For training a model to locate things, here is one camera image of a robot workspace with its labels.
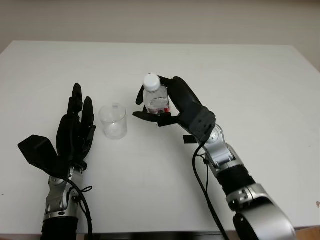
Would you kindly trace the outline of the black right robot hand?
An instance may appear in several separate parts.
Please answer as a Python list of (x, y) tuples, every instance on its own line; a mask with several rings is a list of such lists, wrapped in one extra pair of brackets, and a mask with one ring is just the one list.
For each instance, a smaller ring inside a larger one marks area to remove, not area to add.
[(215, 115), (203, 106), (188, 84), (180, 77), (173, 78), (159, 77), (162, 85), (167, 89), (167, 93), (175, 108), (179, 111), (177, 116), (170, 113), (154, 115), (143, 111), (136, 111), (132, 115), (147, 121), (157, 123), (159, 127), (178, 124), (192, 135), (197, 132), (207, 133), (212, 131), (216, 124)]

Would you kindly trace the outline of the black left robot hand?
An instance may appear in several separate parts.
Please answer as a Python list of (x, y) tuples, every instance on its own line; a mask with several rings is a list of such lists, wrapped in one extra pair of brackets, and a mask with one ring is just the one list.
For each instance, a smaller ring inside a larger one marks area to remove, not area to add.
[(68, 165), (85, 171), (85, 158), (89, 154), (96, 126), (92, 99), (83, 99), (80, 84), (75, 83), (68, 101), (67, 113), (62, 117), (57, 135), (58, 156)]

